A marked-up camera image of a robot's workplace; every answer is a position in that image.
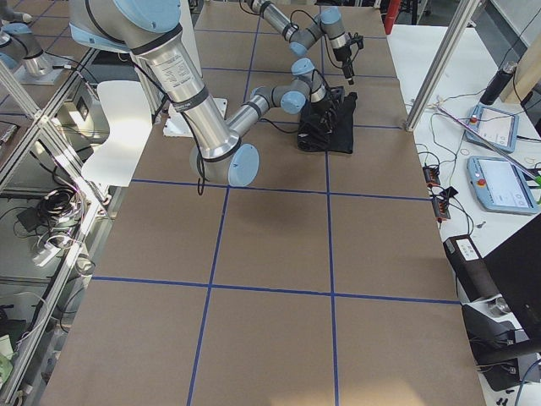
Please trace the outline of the black computer box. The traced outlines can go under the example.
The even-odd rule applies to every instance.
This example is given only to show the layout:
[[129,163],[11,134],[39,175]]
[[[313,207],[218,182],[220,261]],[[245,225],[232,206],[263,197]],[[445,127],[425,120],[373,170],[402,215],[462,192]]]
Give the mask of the black computer box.
[[468,302],[502,296],[469,235],[449,237],[443,247]]

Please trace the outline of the blue teach pendant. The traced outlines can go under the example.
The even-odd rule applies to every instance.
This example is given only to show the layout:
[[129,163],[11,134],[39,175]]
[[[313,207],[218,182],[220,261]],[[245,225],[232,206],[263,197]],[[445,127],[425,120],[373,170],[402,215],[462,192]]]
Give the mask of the blue teach pendant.
[[539,212],[524,175],[504,158],[470,156],[467,174],[486,211],[528,216]]
[[472,111],[467,125],[481,138],[506,153],[516,148],[519,117],[517,114],[479,103]]

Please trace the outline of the black printed t-shirt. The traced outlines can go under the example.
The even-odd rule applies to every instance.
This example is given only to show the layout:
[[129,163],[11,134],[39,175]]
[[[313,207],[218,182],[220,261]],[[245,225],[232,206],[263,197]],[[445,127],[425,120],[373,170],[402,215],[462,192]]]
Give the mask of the black printed t-shirt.
[[315,104],[308,103],[301,112],[297,147],[305,152],[353,153],[353,113],[358,95],[349,92],[336,107],[325,113],[316,112]]

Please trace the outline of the white plastic chair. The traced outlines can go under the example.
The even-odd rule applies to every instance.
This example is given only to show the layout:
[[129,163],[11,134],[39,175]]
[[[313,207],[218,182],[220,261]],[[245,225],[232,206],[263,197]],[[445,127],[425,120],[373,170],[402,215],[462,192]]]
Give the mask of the white plastic chair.
[[97,184],[127,187],[152,130],[150,105],[138,81],[101,82],[97,94],[110,134],[84,163],[82,175]]

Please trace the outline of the upper blue teach pendant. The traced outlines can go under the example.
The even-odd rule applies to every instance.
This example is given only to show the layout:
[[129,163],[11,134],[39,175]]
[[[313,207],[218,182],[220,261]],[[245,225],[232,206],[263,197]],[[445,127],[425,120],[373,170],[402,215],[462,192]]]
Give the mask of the upper blue teach pendant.
[[517,114],[479,103],[472,111],[467,125],[481,138],[506,153],[516,148],[519,117]]

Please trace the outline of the lower blue teach pendant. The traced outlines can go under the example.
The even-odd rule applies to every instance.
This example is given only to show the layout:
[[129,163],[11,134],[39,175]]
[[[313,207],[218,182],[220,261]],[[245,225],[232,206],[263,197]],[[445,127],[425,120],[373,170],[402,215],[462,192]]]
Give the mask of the lower blue teach pendant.
[[504,158],[470,156],[467,174],[486,211],[528,216],[539,212],[524,175]]

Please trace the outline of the black water bottle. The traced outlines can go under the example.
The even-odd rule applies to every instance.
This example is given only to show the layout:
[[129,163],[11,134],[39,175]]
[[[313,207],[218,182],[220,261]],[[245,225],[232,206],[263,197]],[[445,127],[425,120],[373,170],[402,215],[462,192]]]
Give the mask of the black water bottle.
[[498,69],[480,98],[482,104],[490,106],[496,101],[501,92],[513,78],[517,65],[517,62],[509,61],[504,63]]

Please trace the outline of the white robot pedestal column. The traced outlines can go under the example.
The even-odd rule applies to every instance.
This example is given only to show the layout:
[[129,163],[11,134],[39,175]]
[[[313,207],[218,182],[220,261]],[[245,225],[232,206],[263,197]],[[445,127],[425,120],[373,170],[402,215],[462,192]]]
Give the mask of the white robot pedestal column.
[[162,1],[164,20],[167,31],[172,32],[172,39],[167,43],[168,65],[177,65],[191,60],[192,68],[174,68],[176,74],[203,77],[196,46],[194,27],[188,1]]

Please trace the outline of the aluminium frame post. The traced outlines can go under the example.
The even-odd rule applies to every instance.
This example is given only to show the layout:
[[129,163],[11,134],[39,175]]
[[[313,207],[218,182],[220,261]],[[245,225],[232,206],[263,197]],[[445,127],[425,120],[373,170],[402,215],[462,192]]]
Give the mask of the aluminium frame post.
[[446,65],[449,63],[458,42],[460,41],[468,22],[478,8],[479,1],[461,0],[451,22],[445,32],[440,46],[429,67],[428,73],[415,98],[412,109],[405,122],[405,130],[413,132],[422,117],[425,108],[429,105],[429,99],[438,85]]

